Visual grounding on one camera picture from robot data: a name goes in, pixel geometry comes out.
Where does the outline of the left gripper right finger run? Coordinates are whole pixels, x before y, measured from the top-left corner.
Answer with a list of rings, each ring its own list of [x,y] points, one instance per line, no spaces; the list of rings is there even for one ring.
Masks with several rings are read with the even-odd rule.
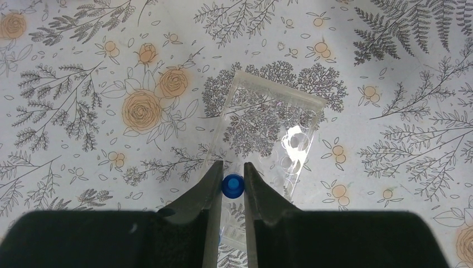
[[[433,233],[403,211],[305,211],[244,165],[249,267],[447,267]]]

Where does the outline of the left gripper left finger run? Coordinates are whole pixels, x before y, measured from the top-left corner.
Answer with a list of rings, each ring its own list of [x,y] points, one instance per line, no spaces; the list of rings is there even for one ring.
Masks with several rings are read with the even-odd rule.
[[[157,212],[27,213],[1,243],[1,266],[215,267],[223,165]]]

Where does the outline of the blue-capped test tube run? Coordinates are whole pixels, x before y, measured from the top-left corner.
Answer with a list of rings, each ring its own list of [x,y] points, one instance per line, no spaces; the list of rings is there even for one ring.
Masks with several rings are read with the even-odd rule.
[[[221,183],[221,191],[229,199],[239,198],[244,193],[244,190],[244,178],[239,174],[229,174]]]

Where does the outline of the clear plastic zip bag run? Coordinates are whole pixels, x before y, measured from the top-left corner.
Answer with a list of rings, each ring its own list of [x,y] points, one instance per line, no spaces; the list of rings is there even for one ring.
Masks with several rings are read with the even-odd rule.
[[[243,176],[251,162],[262,179],[291,200],[325,100],[244,71],[205,84],[204,113],[218,123],[203,166],[221,160],[224,175]]]

